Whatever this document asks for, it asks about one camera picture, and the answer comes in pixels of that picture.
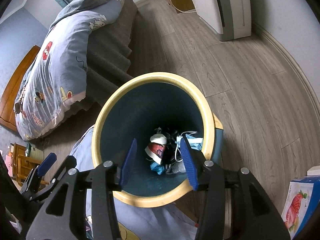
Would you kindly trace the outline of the blue surgical face mask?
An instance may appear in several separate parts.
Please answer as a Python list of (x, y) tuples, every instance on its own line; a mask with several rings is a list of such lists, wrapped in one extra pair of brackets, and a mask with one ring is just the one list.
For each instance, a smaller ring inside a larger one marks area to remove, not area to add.
[(175, 141), (176, 148), (175, 148), (175, 154), (174, 154), (174, 158), (176, 162), (179, 163), (182, 161), (180, 143), (181, 143), (181, 139), (184, 136), (187, 138), (187, 141), (189, 142), (189, 145), (191, 146), (192, 149), (199, 150), (199, 151), (202, 150), (203, 138), (196, 137), (196, 135), (197, 135), (196, 131), (185, 131), (176, 137), (176, 141)]

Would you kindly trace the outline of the red floral paper cup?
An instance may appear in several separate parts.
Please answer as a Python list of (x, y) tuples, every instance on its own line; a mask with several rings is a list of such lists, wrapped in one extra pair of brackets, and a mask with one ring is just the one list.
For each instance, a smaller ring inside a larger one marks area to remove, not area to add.
[(167, 145), (167, 138), (161, 134), (154, 134), (145, 148), (146, 154), (156, 163), (162, 164), (163, 153)]

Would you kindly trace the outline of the black plastic trash bag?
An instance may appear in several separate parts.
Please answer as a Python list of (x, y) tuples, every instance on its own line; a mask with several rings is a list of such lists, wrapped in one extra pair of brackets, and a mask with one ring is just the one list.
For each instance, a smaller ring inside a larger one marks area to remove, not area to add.
[(177, 137), (180, 135), (178, 131), (171, 129), (162, 129), (161, 133), (167, 138), (167, 144), (163, 151), (162, 165), (166, 170), (172, 167), (176, 162), (182, 161), (179, 146), (177, 145)]

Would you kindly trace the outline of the yellow rimmed teal trash bin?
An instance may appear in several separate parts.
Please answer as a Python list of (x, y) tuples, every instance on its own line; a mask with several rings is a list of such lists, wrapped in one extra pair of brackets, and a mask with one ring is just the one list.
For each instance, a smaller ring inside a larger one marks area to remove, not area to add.
[(120, 86), (99, 113), (93, 165), (120, 164), (135, 142), (127, 184), (114, 197), (135, 207), (163, 206), (191, 191), (180, 154), (183, 136), (206, 159), (219, 160), (223, 125), (202, 92), (177, 74), (143, 74)]

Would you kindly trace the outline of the wooden stool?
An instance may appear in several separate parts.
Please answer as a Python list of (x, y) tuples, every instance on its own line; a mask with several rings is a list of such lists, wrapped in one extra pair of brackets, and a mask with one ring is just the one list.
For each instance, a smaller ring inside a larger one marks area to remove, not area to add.
[(17, 143), (10, 144), (9, 155), (12, 157), (12, 179), (19, 186), (25, 182), (30, 171), (44, 160), (44, 153), (41, 150), (31, 148), (31, 152), (26, 152), (25, 146)]

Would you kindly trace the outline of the wooden bed headboard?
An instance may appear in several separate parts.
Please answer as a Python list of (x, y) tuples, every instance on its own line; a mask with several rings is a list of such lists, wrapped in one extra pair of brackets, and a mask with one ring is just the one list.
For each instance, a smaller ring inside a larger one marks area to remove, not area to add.
[(37, 45), (34, 45), (29, 50), (29, 52), (25, 55), (23, 60), (17, 66), (2, 94), (0, 103), (0, 122), (1, 126), (10, 131), (17, 132), (14, 113), (14, 101), (17, 96), (19, 87), (21, 85), (23, 76), (25, 75), (25, 72), (30, 67), (39, 51), (40, 47)]

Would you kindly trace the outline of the blue cartoon bed duvet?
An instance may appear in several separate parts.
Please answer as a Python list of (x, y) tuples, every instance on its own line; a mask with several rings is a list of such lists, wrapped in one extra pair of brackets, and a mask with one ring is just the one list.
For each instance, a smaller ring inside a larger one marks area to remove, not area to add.
[(87, 87), (90, 34), (119, 17), (125, 0), (72, 0), (57, 15), (26, 71), (14, 101), (16, 127), (24, 141), (54, 129)]

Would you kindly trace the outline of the dark grey bed skirt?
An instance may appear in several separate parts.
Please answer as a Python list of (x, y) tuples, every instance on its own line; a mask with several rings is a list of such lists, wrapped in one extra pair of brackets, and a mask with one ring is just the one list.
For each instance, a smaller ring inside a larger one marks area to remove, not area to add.
[(80, 110), (89, 110), (95, 103), (103, 106), (120, 86), (132, 79), (127, 71), (131, 65), (129, 44), (137, 10), (133, 0), (124, 0), (115, 22), (89, 35), (86, 97), (71, 105), (63, 121)]

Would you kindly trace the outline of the strawberry picture box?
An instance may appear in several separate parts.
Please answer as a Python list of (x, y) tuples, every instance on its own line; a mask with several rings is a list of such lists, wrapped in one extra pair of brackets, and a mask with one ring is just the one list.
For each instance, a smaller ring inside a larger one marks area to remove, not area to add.
[(319, 204), (319, 176), (290, 181), (281, 217), (294, 239), (307, 224)]

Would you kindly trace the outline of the white air purifier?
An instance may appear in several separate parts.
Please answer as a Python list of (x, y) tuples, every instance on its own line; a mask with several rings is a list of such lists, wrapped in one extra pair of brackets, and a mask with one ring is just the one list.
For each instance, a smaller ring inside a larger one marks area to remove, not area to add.
[(252, 34), (250, 0), (192, 0), (197, 15), (220, 41)]

